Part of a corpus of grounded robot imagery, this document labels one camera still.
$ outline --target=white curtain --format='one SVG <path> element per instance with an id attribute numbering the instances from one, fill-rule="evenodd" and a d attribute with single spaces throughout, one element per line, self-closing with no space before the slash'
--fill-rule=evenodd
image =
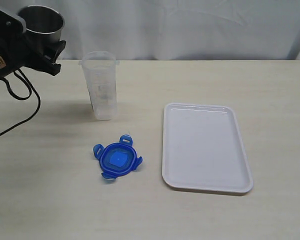
<path id="1" fill-rule="evenodd" d="M 120 60 L 287 59 L 300 52 L 300 0 L 0 0 L 13 12 L 65 18 L 64 59 L 109 51 Z"/>

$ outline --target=wire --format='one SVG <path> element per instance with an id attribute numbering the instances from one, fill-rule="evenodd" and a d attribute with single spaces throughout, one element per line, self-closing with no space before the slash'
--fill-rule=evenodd
<path id="1" fill-rule="evenodd" d="M 3 132 L 0 133 L 0 137 L 1 137 L 2 135 L 4 135 L 4 134 L 10 132 L 11 130 L 15 129 L 16 127 L 18 127 L 18 126 L 20 126 L 20 125 L 22 125 L 22 124 L 24 124 L 24 123 L 30 121 L 30 120 L 31 120 L 31 119 L 39 112 L 39 109 L 40 109 L 40 107 L 41 107 L 41 99 L 40 99 L 40 96 L 39 96 L 38 92 L 36 91 L 35 87 L 32 85 L 32 83 L 29 81 L 29 79 L 26 77 L 26 75 L 21 71 L 21 69 L 18 69 L 17 71 L 19 72 L 20 75 L 19 75 L 16 71 L 14 71 L 13 73 L 14 73 L 14 75 L 15 75 L 18 79 L 20 79 L 20 80 L 24 83 L 24 85 L 28 88 L 28 90 L 29 90 L 29 96 L 21 97 L 21 96 L 16 95 L 16 94 L 13 92 L 13 90 L 11 89 L 11 86 L 10 86 L 10 84 L 9 84 L 9 81 L 8 81 L 6 78 L 0 77 L 0 80 L 3 81 L 3 82 L 5 83 L 6 88 L 7 88 L 8 92 L 9 92 L 9 94 L 10 94 L 13 98 L 15 98 L 15 99 L 17 99 L 17 100 L 19 100 L 19 101 L 24 101 L 24 100 L 29 99 L 29 98 L 31 97 L 31 95 L 32 95 L 32 92 L 34 92 L 34 94 L 36 95 L 36 97 L 37 97 L 37 99 L 38 99 L 38 104 L 37 104 L 36 110 L 34 111 L 34 113 L 33 113 L 30 117 L 28 117 L 27 119 L 25 119 L 25 120 L 23 120 L 23 121 L 20 121 L 20 122 L 18 122 L 17 124 L 15 124 L 15 125 L 9 127 L 7 130 L 4 130 Z"/>

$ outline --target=white tray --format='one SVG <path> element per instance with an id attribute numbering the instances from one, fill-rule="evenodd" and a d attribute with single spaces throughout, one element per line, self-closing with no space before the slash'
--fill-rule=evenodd
<path id="1" fill-rule="evenodd" d="M 235 113 L 226 106 L 168 104 L 162 176 L 178 189 L 249 192 L 253 179 Z"/>

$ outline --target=clear plastic container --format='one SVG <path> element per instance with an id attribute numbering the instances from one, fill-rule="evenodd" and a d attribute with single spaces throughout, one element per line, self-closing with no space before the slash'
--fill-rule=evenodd
<path id="1" fill-rule="evenodd" d="M 116 57 L 106 51 L 94 51 L 81 61 L 95 117 L 110 120 L 117 115 Z"/>

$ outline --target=wooden table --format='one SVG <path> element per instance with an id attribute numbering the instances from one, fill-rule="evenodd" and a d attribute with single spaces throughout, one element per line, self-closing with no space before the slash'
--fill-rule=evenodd
<path id="1" fill-rule="evenodd" d="M 300 61 L 122 61 L 111 121 L 94 120 L 78 61 L 61 64 L 56 77 L 25 70 L 42 108 L 0 138 L 0 240 L 300 240 Z M 234 109 L 254 180 L 248 195 L 165 185 L 169 102 Z M 12 99 L 0 82 L 0 131 L 36 104 Z M 92 148 L 123 134 L 144 163 L 107 184 Z"/>

